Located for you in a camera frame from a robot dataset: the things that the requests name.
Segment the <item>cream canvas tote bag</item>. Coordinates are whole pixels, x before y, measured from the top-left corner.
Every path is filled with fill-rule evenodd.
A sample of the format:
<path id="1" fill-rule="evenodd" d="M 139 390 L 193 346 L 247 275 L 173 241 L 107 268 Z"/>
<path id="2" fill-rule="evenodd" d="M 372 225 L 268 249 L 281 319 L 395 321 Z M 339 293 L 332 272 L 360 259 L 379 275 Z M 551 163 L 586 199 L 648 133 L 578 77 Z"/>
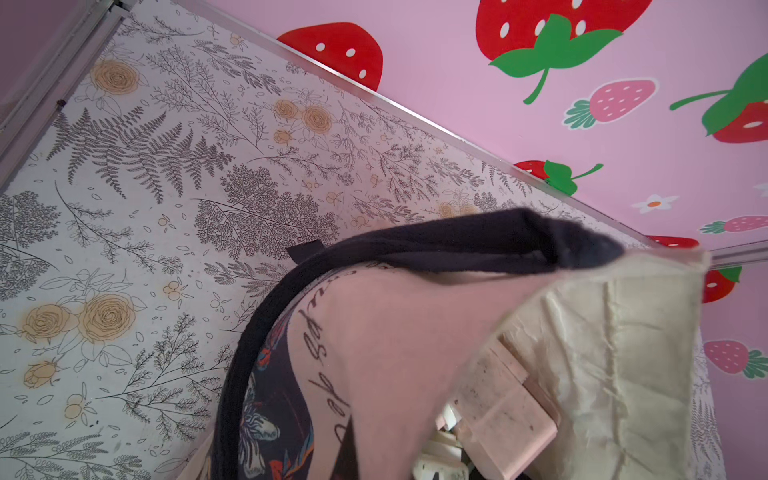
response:
<path id="1" fill-rule="evenodd" d="M 527 209 L 288 248 L 185 479 L 685 479 L 709 255 Z"/>

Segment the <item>pink pencil sharpener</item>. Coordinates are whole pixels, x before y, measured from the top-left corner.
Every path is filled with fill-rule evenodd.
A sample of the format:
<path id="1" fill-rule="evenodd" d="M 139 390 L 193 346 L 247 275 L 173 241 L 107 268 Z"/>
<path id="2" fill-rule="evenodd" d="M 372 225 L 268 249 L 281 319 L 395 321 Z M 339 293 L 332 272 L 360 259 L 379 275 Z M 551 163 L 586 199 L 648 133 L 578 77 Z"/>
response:
<path id="1" fill-rule="evenodd" d="M 448 405 L 459 416 L 452 431 L 486 479 L 517 478 L 558 433 L 557 410 L 499 340 L 477 356 Z"/>

